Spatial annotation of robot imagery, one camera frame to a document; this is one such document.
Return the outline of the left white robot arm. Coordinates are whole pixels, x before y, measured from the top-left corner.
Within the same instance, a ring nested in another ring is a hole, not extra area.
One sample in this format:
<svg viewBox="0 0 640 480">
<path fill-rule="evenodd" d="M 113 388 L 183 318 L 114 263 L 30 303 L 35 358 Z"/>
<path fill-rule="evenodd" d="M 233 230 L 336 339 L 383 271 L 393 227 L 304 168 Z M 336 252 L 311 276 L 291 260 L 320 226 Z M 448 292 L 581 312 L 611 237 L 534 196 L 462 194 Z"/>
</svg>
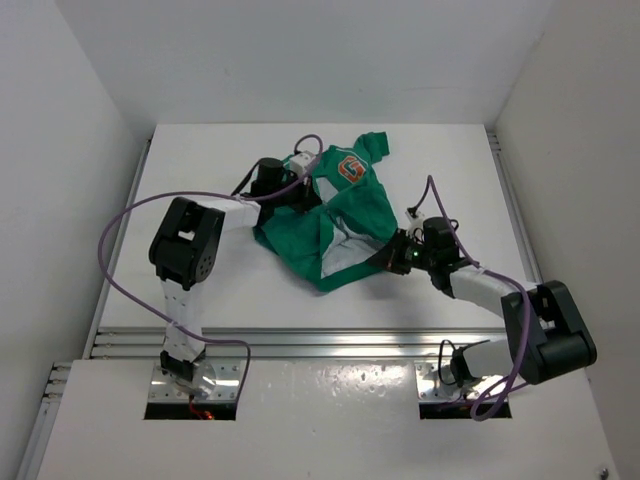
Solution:
<svg viewBox="0 0 640 480">
<path fill-rule="evenodd" d="M 166 329 L 161 368 L 181 387 L 202 395 L 215 385 L 213 368 L 205 362 L 206 345 L 198 312 L 203 283 L 214 269 L 223 234 L 262 227 L 280 208 L 304 212 L 320 203 L 306 174 L 316 156 L 308 151 L 286 161 L 262 158 L 250 171 L 232 199 L 198 203 L 175 198 L 152 241 L 149 260 L 161 280 Z"/>
</svg>

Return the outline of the green jacket with orange G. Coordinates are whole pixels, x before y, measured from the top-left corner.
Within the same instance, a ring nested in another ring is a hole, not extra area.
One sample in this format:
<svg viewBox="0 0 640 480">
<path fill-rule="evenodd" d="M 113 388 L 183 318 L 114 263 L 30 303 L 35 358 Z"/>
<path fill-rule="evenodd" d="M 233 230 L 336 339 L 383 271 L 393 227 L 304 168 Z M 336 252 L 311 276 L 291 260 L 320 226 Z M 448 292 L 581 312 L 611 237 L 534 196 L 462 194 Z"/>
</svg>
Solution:
<svg viewBox="0 0 640 480">
<path fill-rule="evenodd" d="M 254 228 L 255 240 L 321 292 L 378 273 L 366 261 L 398 228 L 374 170 L 389 154 L 384 132 L 362 134 L 351 147 L 329 146 L 311 174 L 311 193 L 319 203 L 305 212 L 276 208 Z"/>
</svg>

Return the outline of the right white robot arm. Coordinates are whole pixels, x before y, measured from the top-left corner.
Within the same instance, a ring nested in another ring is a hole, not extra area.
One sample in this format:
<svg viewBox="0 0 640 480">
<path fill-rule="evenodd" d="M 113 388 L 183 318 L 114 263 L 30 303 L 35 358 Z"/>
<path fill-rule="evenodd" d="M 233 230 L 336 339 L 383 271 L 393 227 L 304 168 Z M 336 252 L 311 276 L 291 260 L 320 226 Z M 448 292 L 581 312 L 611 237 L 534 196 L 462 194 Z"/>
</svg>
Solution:
<svg viewBox="0 0 640 480">
<path fill-rule="evenodd" d="M 456 386 L 512 373 L 538 385 L 596 362 L 596 344 L 564 283 L 526 286 L 482 270 L 461 253 L 455 232 L 442 217 L 426 219 L 418 228 L 396 230 L 366 263 L 398 275 L 425 271 L 438 291 L 503 321 L 504 341 L 485 340 L 453 351 L 449 378 Z"/>
</svg>

